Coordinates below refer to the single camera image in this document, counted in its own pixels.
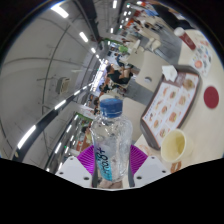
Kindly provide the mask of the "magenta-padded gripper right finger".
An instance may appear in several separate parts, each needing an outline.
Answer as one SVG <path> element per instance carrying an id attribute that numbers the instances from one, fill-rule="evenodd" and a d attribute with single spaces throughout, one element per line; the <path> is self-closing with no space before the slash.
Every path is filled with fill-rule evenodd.
<path id="1" fill-rule="evenodd" d="M 156 156 L 147 156 L 138 147 L 130 149 L 128 181 L 129 186 L 140 188 L 168 175 L 168 169 Z"/>

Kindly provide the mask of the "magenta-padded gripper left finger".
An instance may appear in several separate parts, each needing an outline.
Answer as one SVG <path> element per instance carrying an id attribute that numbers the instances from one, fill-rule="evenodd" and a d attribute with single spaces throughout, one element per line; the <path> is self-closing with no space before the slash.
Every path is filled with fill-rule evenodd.
<path id="1" fill-rule="evenodd" d="M 93 188 L 97 184 L 94 147 L 90 146 L 81 152 L 77 157 L 70 156 L 56 172 L 67 181 L 84 188 Z"/>

